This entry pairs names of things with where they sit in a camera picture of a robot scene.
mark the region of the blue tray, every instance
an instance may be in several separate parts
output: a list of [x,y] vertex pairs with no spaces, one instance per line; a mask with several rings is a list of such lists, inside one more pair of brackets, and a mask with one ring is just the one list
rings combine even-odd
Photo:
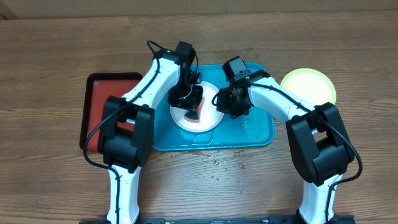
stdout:
[[[222,66],[222,64],[199,65],[198,70],[204,81],[220,89],[229,85]],[[246,63],[246,66],[252,72],[265,70],[258,63]],[[191,133],[174,122],[170,114],[170,105],[167,103],[167,95],[155,111],[154,148],[159,151],[266,146],[271,143],[274,136],[273,117],[260,108],[251,108],[249,115],[234,120],[225,114],[215,128],[203,133]]]

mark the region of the yellow plate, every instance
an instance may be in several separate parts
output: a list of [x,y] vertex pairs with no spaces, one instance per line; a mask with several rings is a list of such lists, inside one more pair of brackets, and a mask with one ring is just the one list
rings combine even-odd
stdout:
[[299,68],[289,72],[280,85],[304,100],[322,105],[336,103],[336,90],[330,79],[311,68]]

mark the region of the wooden table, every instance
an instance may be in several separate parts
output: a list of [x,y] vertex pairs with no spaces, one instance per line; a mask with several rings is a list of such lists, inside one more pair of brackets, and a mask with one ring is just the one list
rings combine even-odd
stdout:
[[[358,223],[397,222],[398,12],[358,11],[1,21],[0,223],[106,214],[108,173],[78,147],[86,78],[145,73],[147,39],[168,48],[189,42],[201,64],[240,55],[278,81],[302,67],[327,74],[364,162],[357,181],[338,187],[335,211]],[[302,179],[285,128],[275,131],[261,149],[153,153],[142,173],[142,217],[293,214]],[[353,162],[345,176],[356,171]]]

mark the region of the wood grain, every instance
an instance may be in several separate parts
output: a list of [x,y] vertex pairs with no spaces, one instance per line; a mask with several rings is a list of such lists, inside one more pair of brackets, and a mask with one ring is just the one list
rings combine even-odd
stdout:
[[[85,82],[94,72],[145,73],[147,39],[192,43],[202,64],[240,55],[278,81],[302,67],[327,74],[364,162],[360,179],[338,187],[335,211],[396,223],[397,11],[1,21],[0,223],[77,223],[108,211],[108,173],[78,148]],[[264,148],[154,152],[141,179],[142,217],[294,213],[302,180],[284,127],[275,131]]]
[[396,0],[0,0],[13,18],[54,19],[398,9]]

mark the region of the green rim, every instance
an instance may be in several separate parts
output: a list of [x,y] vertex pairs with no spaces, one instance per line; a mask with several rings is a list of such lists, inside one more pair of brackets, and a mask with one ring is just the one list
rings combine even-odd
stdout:
[[326,84],[328,85],[329,90],[331,92],[331,103],[336,104],[336,89],[335,89],[335,86],[333,85],[333,83],[330,81],[330,79],[325,74],[323,74],[322,72],[319,72],[319,71],[317,71],[315,69],[312,69],[312,68],[299,68],[299,69],[293,70],[293,71],[289,72],[284,77],[284,79],[282,80],[280,85],[283,87],[285,85],[285,83],[287,82],[287,80],[289,80],[293,76],[299,75],[301,73],[311,73],[313,75],[318,76],[324,82],[326,82]]

